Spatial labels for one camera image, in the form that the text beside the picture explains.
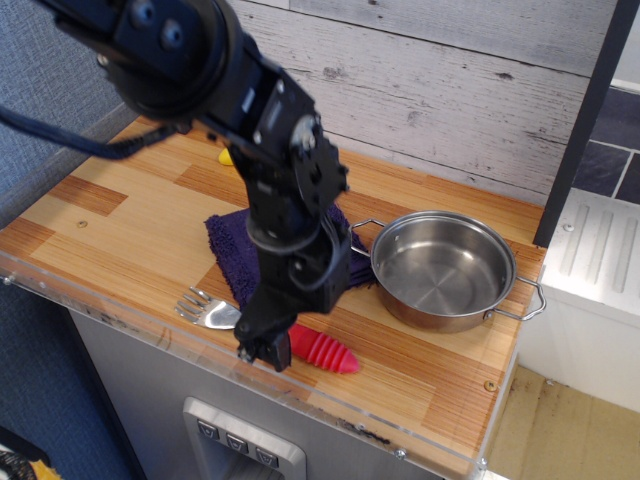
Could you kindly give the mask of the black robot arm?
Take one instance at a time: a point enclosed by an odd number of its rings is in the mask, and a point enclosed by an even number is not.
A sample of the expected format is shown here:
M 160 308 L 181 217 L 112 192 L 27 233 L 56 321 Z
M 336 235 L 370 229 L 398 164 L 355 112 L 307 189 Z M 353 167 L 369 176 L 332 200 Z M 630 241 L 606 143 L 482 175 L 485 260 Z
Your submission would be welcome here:
M 350 239 L 330 207 L 347 170 L 314 101 L 264 57 L 224 1 L 51 1 L 59 29 L 106 62 L 137 113 L 221 140 L 249 202 L 260 280 L 236 325 L 239 355 L 291 362 L 301 313 L 330 312 L 348 284 Z

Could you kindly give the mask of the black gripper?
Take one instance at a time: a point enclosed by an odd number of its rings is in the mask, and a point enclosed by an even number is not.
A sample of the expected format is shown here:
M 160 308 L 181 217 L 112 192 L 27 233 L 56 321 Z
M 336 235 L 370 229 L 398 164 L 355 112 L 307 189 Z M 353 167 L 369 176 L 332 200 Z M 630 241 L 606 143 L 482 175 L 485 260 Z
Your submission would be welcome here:
M 350 262 L 346 227 L 322 227 L 311 243 L 285 255 L 259 250 L 260 280 L 235 327 L 238 358 L 267 358 L 277 372 L 289 368 L 288 330 L 301 313 L 333 309 L 349 285 Z

